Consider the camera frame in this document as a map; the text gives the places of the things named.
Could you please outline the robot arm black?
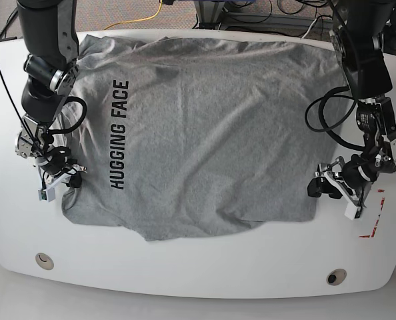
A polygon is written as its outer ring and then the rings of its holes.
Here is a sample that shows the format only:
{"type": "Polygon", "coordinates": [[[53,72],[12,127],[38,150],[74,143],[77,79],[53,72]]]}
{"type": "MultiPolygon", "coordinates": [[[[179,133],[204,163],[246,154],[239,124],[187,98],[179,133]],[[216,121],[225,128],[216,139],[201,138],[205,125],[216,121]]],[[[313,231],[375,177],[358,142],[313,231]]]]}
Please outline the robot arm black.
{"type": "Polygon", "coordinates": [[[73,0],[17,2],[29,54],[23,66],[28,75],[21,97],[25,114],[15,152],[24,159],[34,158],[41,181],[39,199],[47,202],[55,200],[60,183],[79,188],[85,171],[71,157],[70,148],[54,146],[54,137],[78,129],[87,113],[86,102],[70,94],[79,74],[76,8],[73,0]],[[68,103],[80,105],[80,118],[68,128],[54,129],[54,121],[68,103]]]}
{"type": "Polygon", "coordinates": [[[344,87],[336,87],[312,102],[318,106],[320,128],[340,146],[353,150],[349,161],[337,157],[333,163],[320,163],[307,187],[310,197],[327,194],[345,198],[345,216],[360,218],[372,185],[382,173],[396,172],[396,120],[391,99],[386,94],[393,84],[384,61],[383,29],[394,9],[394,1],[329,1],[333,12],[330,38],[342,68],[344,87]],[[332,98],[348,98],[353,104],[347,114],[363,133],[364,144],[343,140],[334,130],[347,116],[328,125],[324,110],[332,98]]]}

